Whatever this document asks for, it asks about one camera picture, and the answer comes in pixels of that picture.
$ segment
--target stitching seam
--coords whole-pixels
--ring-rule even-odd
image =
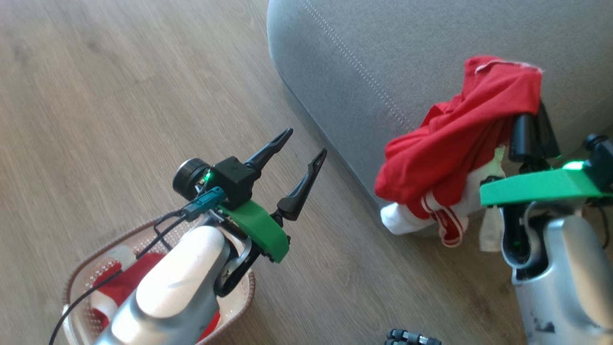
[[[356,58],[353,52],[347,47],[347,45],[343,42],[343,40],[338,37],[334,29],[326,22],[326,20],[321,16],[321,14],[314,8],[313,4],[310,0],[298,0],[299,3],[306,9],[307,12],[315,19],[315,21],[319,24],[319,26],[324,30],[324,32],[328,35],[328,37],[334,42],[337,48],[341,51],[343,56],[347,59],[347,61],[356,69],[356,71],[360,74],[360,76],[368,83],[368,85],[373,89],[374,92],[379,96],[381,101],[387,106],[387,108],[392,112],[392,115],[398,121],[398,124],[405,130],[409,131],[408,125],[406,122],[406,117],[400,111],[400,108],[396,105],[394,100],[385,92],[383,87],[375,80],[375,78],[369,73],[369,71],[364,67],[362,62]]]

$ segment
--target white stripe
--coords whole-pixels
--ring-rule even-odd
[[[430,214],[430,211],[428,210],[428,207],[426,206],[426,203],[425,203],[425,196],[422,196],[421,202],[422,202],[422,208],[424,209],[424,211]]]
[[[96,309],[103,313],[109,322],[113,319],[113,316],[117,312],[118,308],[117,303],[115,303],[113,298],[110,298],[98,290],[91,294],[89,303],[91,304],[92,309]]]
[[[447,215],[449,216],[449,218],[451,219],[451,221],[454,223],[454,225],[457,227],[458,229],[458,233],[460,233],[460,237],[462,237],[462,234],[464,233],[464,227],[462,227],[462,224],[459,224],[458,221],[455,220],[454,215],[449,212],[448,208],[444,208],[443,211],[445,211],[445,213],[447,213]]]
[[[433,213],[432,215],[434,216],[434,218],[436,218],[436,223],[438,224],[438,229],[436,229],[436,232],[438,233],[438,236],[441,238],[441,242],[443,242],[443,239],[445,238],[445,235],[447,234],[447,229],[445,229],[443,224],[441,224],[442,221],[438,217],[438,214]]]
[[[462,241],[457,241],[457,242],[452,243],[452,244],[445,243],[445,241],[442,241],[442,242],[443,242],[443,245],[445,247],[447,247],[447,248],[455,248],[455,247],[459,246],[462,243]]]
[[[537,71],[538,71],[538,72],[540,72],[540,73],[543,73],[543,70],[542,70],[542,69],[540,69],[540,68],[538,68],[538,67],[536,67],[536,66],[534,66],[534,65],[532,65],[532,64],[529,64],[529,63],[526,63],[526,62],[521,62],[521,61],[506,61],[506,60],[492,60],[492,61],[490,61],[490,62],[488,62],[488,63],[486,63],[486,64],[482,64],[481,66],[477,67],[477,68],[474,70],[474,73],[475,73],[475,74],[477,74],[477,73],[479,73],[480,71],[482,71],[483,69],[485,69],[485,68],[487,68],[488,66],[490,66],[491,64],[497,64],[497,63],[503,63],[503,64],[514,64],[514,65],[516,65],[516,66],[520,66],[520,67],[523,67],[523,68],[532,68],[532,69],[537,70]]]
[[[440,209],[443,208],[443,205],[441,205],[436,198],[434,197],[434,192],[433,191],[429,191],[426,195],[425,195],[425,203],[430,206],[430,209],[432,211],[438,211]]]

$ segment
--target fabric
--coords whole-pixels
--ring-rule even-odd
[[[543,101],[564,154],[613,124],[611,13],[610,0],[270,0],[267,32],[281,78],[383,206],[374,186],[385,145],[457,93],[472,55],[546,71]]]
[[[102,329],[105,329],[117,308],[127,300],[127,298],[139,286],[140,281],[147,273],[164,258],[163,254],[147,253],[139,260],[135,261],[130,267],[123,271],[119,276],[113,278],[110,282],[99,287],[90,298],[90,305],[94,315],[100,320]],[[95,281],[94,286],[100,284],[104,279],[121,270],[119,261],[113,262],[112,266],[102,273]],[[219,322],[219,311],[215,313],[213,320],[202,333],[199,341],[213,333]]]
[[[504,157],[504,147],[495,149],[494,158],[470,172],[460,202],[451,207],[444,207],[434,199],[430,191],[423,199],[430,211],[430,217],[422,219],[415,216],[408,207],[392,203],[381,209],[381,221],[395,235],[416,232],[438,223],[437,232],[441,242],[447,247],[457,247],[468,229],[468,216],[481,207],[479,187],[488,176],[504,177],[500,163]],[[500,239],[503,232],[503,219],[497,208],[487,209],[479,232],[481,250],[485,252],[500,251]]]
[[[430,190],[444,207],[459,203],[469,173],[509,141],[514,116],[537,113],[541,76],[538,68],[495,56],[467,60],[462,92],[434,105],[419,129],[386,146],[377,196],[407,205],[422,219],[432,213],[423,200]]]
[[[381,219],[406,231],[418,220],[433,219],[445,246],[462,242],[468,216],[481,208],[479,187],[487,176],[504,176],[504,144],[517,114],[536,114],[540,104],[540,69],[495,56],[475,56],[465,63],[462,92],[435,104],[421,127],[392,140],[375,193],[397,205],[384,207]],[[407,210],[394,214],[394,210]],[[488,215],[482,232],[502,232],[500,215]]]

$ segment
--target red cloth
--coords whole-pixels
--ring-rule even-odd
[[[117,306],[121,306],[121,304],[125,300],[127,300],[127,298],[132,294],[132,292],[139,286],[140,281],[147,275],[149,271],[151,271],[151,269],[155,265],[160,262],[160,260],[162,260],[162,258],[164,258],[164,254],[147,253],[143,255],[119,276],[113,278],[110,282],[99,287],[98,291],[110,297],[113,301],[115,301]],[[119,262],[114,262],[113,265],[109,268],[109,270],[102,273],[94,281],[94,286],[100,284],[100,282],[115,274],[120,269],[121,264]],[[98,318],[102,323],[102,329],[105,329],[109,325],[109,318],[104,313],[98,311],[95,308],[93,309],[93,312],[96,318]],[[202,336],[198,341],[203,340],[209,334],[213,333],[215,327],[217,327],[219,318],[219,311],[217,311],[215,312],[215,316],[213,316],[213,320],[211,320],[211,323],[204,331],[204,333],[202,333]]]
[[[435,104],[417,130],[388,143],[375,193],[422,219],[430,217],[421,203],[430,190],[440,205],[457,204],[468,173],[509,141],[513,115],[537,113],[540,95],[538,68],[495,56],[470,58],[462,93]]]

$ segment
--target green led light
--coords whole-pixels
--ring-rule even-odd
[[[583,161],[570,161],[566,163],[562,169],[567,170],[581,170],[583,169]]]

